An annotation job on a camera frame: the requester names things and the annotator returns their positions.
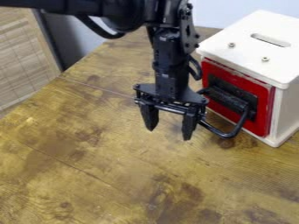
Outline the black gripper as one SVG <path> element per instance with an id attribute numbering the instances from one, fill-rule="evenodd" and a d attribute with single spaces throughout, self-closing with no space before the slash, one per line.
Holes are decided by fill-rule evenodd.
<path id="1" fill-rule="evenodd" d="M 202 79 L 202 67 L 191 55 L 154 56 L 154 83 L 135 85 L 135 103 L 145 120 L 145 126 L 153 131 L 159 123 L 159 111 L 186 114 L 182 120 L 182 137 L 193 138 L 199 115 L 206 111 L 209 100 L 190 88 L 190 76 Z"/>

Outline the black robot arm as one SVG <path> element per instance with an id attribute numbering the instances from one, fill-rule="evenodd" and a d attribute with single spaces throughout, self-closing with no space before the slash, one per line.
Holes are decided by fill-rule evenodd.
<path id="1" fill-rule="evenodd" d="M 135 85 L 145 126 L 155 129 L 163 110 L 182 115 L 182 137 L 193 138 L 207 100 L 190 89 L 190 79 L 202 79 L 202 67 L 193 57 L 201 35 L 189 0 L 0 0 L 0 6 L 71 15 L 106 39 L 121 39 L 145 27 L 155 74 L 155 83 Z"/>

